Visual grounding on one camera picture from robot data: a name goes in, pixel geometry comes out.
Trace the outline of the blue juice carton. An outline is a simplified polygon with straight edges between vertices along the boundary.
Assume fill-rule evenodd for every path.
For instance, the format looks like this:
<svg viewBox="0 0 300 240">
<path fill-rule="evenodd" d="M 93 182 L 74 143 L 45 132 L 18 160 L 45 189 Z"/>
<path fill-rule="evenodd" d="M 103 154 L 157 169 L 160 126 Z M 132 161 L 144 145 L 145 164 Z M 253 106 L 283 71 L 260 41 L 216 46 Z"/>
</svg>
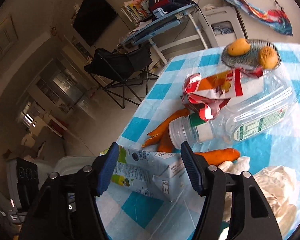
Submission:
<svg viewBox="0 0 300 240">
<path fill-rule="evenodd" d="M 147 197 L 172 202 L 190 181 L 179 153 L 119 147 L 111 182 Z"/>
</svg>

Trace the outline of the cream plastic bag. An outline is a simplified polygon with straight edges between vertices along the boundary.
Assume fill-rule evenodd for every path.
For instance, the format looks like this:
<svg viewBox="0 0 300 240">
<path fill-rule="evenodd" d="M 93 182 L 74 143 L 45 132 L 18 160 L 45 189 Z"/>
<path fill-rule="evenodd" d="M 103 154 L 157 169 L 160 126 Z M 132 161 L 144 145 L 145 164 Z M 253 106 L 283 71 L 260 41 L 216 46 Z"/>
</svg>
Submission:
<svg viewBox="0 0 300 240">
<path fill-rule="evenodd" d="M 225 161 L 218 166 L 223 172 L 240 175 L 250 168 L 250 157 L 239 157 L 233 163 Z M 266 200 L 279 225 L 282 237 L 285 237 L 296 217 L 297 207 L 297 177 L 293 168 L 286 166 L 268 166 L 253 175 L 262 190 Z M 230 222 L 231 213 L 231 193 L 225 195 L 225 208 L 223 222 Z"/>
</svg>

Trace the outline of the red snack bag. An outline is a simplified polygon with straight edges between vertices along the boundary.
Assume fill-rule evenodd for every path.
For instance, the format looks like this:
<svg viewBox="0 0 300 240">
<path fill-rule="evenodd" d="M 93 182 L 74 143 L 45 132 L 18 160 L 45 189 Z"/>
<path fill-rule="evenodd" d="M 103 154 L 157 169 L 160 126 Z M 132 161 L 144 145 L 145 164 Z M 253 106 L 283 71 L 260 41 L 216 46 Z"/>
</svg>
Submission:
<svg viewBox="0 0 300 240">
<path fill-rule="evenodd" d="M 186 78 L 182 102 L 204 120 L 216 118 L 226 105 L 233 106 L 263 91 L 263 69 L 236 67 L 203 78 L 199 73 Z"/>
</svg>

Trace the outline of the blue checkered plastic tablecloth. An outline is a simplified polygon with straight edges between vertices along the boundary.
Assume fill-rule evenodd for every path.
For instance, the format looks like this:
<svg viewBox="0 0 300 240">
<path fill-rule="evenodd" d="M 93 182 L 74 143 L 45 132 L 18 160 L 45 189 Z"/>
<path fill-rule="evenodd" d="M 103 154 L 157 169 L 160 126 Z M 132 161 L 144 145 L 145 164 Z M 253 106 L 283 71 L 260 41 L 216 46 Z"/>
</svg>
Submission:
<svg viewBox="0 0 300 240">
<path fill-rule="evenodd" d="M 212 129 L 212 138 L 195 144 L 194 151 L 234 147 L 250 158 L 250 172 L 268 166 L 290 167 L 296 174 L 292 203 L 297 211 L 287 237 L 300 232 L 300 44 L 277 43 L 281 64 L 276 74 L 293 90 L 297 102 L 285 119 L 249 139 L 234 142 L 222 126 Z M 193 73 L 206 77 L 226 70 L 222 48 L 212 48 L 174 57 L 138 107 L 117 142 L 140 148 L 147 134 L 181 108 L 181 87 Z M 173 202 L 146 197 L 124 186 L 110 184 L 97 199 L 110 239 L 190 239 L 197 225 L 203 198 L 188 185 Z"/>
</svg>

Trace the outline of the clear plastic bottle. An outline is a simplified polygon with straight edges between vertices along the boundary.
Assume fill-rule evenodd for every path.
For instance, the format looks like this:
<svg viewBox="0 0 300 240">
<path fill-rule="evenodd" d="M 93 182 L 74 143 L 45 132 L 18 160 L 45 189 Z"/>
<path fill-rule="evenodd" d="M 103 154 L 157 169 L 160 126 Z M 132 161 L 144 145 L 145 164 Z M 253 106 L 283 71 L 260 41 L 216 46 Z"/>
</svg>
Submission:
<svg viewBox="0 0 300 240">
<path fill-rule="evenodd" d="M 226 105 L 216 118 L 203 121 L 192 113 L 170 122 L 170 139 L 177 149 L 185 141 L 191 146 L 215 138 L 228 143 L 243 141 L 284 120 L 295 102 L 290 83 L 274 72 L 267 72 L 263 75 L 262 92 L 233 106 Z"/>
</svg>

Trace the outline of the black folding camp chair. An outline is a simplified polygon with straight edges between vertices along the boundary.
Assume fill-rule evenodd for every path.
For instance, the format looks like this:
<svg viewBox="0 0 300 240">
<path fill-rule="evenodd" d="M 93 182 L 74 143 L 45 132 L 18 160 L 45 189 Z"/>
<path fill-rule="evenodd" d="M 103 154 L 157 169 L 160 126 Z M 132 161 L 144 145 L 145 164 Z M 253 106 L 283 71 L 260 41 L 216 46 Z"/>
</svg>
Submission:
<svg viewBox="0 0 300 240">
<path fill-rule="evenodd" d="M 121 109 L 124 109 L 126 102 L 137 106 L 142 102 L 132 89 L 133 86 L 145 83 L 148 93 L 149 81 L 158 79 L 157 74 L 150 72 L 152 62 L 151 47 L 147 44 L 126 53 L 97 48 L 94 58 L 90 64 L 84 66 L 84 70 Z"/>
</svg>

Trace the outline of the glass fruit plate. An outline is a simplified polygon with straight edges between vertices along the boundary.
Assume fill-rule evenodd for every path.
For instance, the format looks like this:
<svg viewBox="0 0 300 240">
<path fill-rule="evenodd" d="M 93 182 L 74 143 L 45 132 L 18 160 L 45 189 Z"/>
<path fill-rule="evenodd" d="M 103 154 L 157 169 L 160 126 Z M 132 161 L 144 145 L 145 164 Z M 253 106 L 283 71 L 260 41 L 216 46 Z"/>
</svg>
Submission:
<svg viewBox="0 0 300 240">
<path fill-rule="evenodd" d="M 273 43 L 259 39 L 248 39 L 248 43 L 250 44 L 250 50 L 240 56 L 230 56 L 230 54 L 227 52 L 228 46 L 226 46 L 221 54 L 221 62 L 230 68 L 234 68 L 236 63 L 256 67 L 258 65 L 258 51 L 262 47 L 269 46 L 275 50 L 278 57 L 278 62 L 275 65 L 274 69 L 280 66 L 281 56 L 277 47 Z"/>
</svg>

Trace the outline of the yellow mango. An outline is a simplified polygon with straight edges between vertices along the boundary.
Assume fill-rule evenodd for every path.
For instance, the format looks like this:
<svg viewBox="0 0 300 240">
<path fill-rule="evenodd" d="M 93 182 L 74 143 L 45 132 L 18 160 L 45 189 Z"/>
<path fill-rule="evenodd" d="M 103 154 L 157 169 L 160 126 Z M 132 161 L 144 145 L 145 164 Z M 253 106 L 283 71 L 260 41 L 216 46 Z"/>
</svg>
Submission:
<svg viewBox="0 0 300 240">
<path fill-rule="evenodd" d="M 245 38 L 238 38 L 227 48 L 230 56 L 241 56 L 250 50 L 250 43 Z"/>
</svg>

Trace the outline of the blue glass desk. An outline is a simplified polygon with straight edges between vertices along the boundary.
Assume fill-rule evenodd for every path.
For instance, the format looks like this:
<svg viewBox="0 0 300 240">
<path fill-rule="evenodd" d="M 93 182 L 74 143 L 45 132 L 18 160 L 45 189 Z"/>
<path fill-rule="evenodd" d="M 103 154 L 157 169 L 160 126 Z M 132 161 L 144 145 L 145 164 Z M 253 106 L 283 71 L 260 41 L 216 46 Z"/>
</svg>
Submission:
<svg viewBox="0 0 300 240">
<path fill-rule="evenodd" d="M 166 50 L 168 48 L 172 48 L 175 46 L 178 46 L 180 44 L 184 44 L 190 41 L 194 41 L 197 39 L 201 40 L 201 43 L 204 47 L 204 49 L 207 49 L 208 46 L 204 40 L 204 37 L 202 35 L 202 32 L 200 30 L 200 27 L 198 27 L 197 23 L 195 22 L 192 13 L 194 11 L 199 11 L 207 23 L 209 25 L 205 15 L 201 11 L 200 7 L 198 7 L 197 3 L 192 3 L 189 5 L 186 5 L 184 7 L 181 7 L 175 11 L 169 12 L 168 14 L 165 14 L 164 16 L 161 16 L 160 18 L 149 22 L 149 24 L 143 26 L 141 29 L 137 30 L 136 32 L 132 33 L 131 35 L 127 36 L 121 43 L 121 46 L 125 46 L 127 44 L 131 44 L 133 46 L 140 45 L 144 42 L 149 42 L 151 47 L 155 50 L 159 58 L 161 59 L 163 64 L 167 64 L 167 60 L 162 54 L 163 50 Z M 161 46 L 158 48 L 156 43 L 152 40 L 153 37 L 163 34 L 164 32 L 175 28 L 183 22 L 185 18 L 188 18 L 190 22 L 193 24 L 197 34 L 192 35 L 180 40 L 175 40 L 169 44 L 166 44 L 164 46 Z"/>
</svg>

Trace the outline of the white folding step stool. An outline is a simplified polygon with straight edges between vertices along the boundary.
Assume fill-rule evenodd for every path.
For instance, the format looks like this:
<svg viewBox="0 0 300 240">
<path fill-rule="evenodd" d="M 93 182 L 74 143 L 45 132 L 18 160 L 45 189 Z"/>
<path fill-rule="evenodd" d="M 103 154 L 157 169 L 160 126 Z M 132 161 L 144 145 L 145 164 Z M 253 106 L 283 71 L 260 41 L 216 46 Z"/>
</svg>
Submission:
<svg viewBox="0 0 300 240">
<path fill-rule="evenodd" d="M 211 47 L 227 46 L 238 38 L 245 38 L 244 32 L 233 7 L 218 7 L 198 13 L 202 31 Z"/>
</svg>

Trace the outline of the black television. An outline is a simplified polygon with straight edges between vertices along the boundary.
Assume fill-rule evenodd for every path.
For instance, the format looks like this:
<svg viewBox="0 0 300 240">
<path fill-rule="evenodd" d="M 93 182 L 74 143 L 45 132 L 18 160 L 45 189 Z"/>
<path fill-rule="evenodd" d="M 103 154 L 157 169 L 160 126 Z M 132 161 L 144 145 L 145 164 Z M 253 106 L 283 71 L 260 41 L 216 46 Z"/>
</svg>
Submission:
<svg viewBox="0 0 300 240">
<path fill-rule="evenodd" d="M 83 0 L 72 26 L 92 46 L 117 16 L 106 0 Z"/>
</svg>

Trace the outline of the stack of books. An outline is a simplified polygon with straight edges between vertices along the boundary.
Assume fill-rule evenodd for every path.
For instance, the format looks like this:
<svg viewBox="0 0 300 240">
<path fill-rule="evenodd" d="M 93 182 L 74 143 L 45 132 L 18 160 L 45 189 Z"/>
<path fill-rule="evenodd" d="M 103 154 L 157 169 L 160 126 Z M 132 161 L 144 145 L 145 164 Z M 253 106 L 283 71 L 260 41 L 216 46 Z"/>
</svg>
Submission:
<svg viewBox="0 0 300 240">
<path fill-rule="evenodd" d="M 147 18 L 150 14 L 148 0 L 125 2 L 121 7 L 121 11 L 133 24 L 139 23 Z"/>
</svg>

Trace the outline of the colorful kite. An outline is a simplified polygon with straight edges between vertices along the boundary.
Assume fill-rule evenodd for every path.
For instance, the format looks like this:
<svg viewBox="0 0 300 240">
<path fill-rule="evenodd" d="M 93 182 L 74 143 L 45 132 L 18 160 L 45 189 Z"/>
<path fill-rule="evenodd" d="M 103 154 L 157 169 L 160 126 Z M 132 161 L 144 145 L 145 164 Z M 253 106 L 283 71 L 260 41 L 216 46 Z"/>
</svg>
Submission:
<svg viewBox="0 0 300 240">
<path fill-rule="evenodd" d="M 274 0 L 276 9 L 270 9 L 267 11 L 261 10 L 258 7 L 250 4 L 247 0 L 225 0 L 234 7 L 241 9 L 250 17 L 258 20 L 259 22 L 269 26 L 275 32 L 286 35 L 293 36 L 293 29 L 291 22 L 284 12 L 284 9 L 277 0 Z"/>
</svg>

